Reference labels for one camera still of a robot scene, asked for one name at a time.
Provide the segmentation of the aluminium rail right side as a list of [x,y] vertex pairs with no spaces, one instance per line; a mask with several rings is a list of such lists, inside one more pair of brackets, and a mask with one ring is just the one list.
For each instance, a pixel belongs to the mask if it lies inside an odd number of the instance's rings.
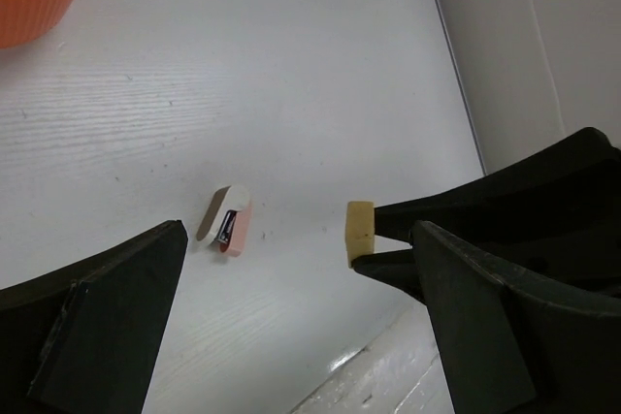
[[461,76],[461,72],[460,72],[460,68],[459,68],[459,64],[457,61],[457,57],[455,54],[455,49],[454,46],[452,45],[452,41],[451,41],[451,37],[450,37],[450,33],[448,31],[448,27],[447,27],[447,23],[445,20],[445,15],[442,9],[442,5],[441,5],[441,0],[434,0],[435,5],[436,5],[436,9],[440,18],[440,22],[441,22],[441,28],[442,28],[442,33],[444,35],[444,39],[446,42],[446,45],[448,47],[448,52],[450,55],[450,60],[451,60],[451,64],[452,64],[452,68],[453,68],[453,72],[455,74],[455,77],[457,79],[457,85],[459,88],[459,92],[460,92],[460,96],[462,98],[463,101],[463,105],[465,108],[465,112],[466,112],[466,116],[470,125],[470,130],[474,139],[474,147],[476,150],[476,154],[477,154],[477,158],[479,161],[479,165],[482,169],[482,172],[484,175],[488,175],[487,173],[487,167],[484,161],[484,157],[482,155],[481,152],[481,146],[479,143],[479,139],[478,139],[478,135],[476,133],[475,127],[474,127],[474,120],[473,120],[473,116],[472,116],[472,112],[471,112],[471,107],[470,107],[470,103],[468,100],[468,96],[464,87],[464,82],[462,80],[462,76]]

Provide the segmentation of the small tan eraser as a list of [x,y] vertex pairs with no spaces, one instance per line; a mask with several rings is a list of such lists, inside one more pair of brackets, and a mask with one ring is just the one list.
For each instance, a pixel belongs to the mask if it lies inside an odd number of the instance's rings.
[[375,252],[375,205],[368,201],[347,204],[344,242],[349,267],[356,259]]

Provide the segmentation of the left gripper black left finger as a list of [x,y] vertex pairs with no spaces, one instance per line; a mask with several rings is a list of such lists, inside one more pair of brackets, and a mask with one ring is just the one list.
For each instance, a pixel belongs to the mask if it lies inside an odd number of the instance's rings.
[[2,412],[142,412],[187,244],[169,220],[3,289]]

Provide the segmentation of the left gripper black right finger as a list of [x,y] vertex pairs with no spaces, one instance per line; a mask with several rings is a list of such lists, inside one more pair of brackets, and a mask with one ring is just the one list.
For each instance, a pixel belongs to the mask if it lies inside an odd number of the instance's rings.
[[414,226],[424,301],[457,413],[617,413],[620,302]]

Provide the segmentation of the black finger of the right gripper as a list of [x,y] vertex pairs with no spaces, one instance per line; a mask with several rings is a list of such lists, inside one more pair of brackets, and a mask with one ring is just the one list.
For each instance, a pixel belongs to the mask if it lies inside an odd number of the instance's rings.
[[438,195],[378,207],[378,236],[412,242],[430,221],[475,247],[575,285],[620,277],[620,150],[584,128]]
[[424,304],[418,266],[411,248],[373,253],[354,259],[353,270],[365,277],[398,289]]

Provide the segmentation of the pink white mini stapler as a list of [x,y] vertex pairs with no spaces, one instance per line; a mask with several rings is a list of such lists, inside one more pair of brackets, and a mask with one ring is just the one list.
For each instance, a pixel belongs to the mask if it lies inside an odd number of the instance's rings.
[[239,257],[252,216],[249,191],[233,184],[218,189],[212,196],[208,209],[198,228],[196,239],[216,246],[227,257]]

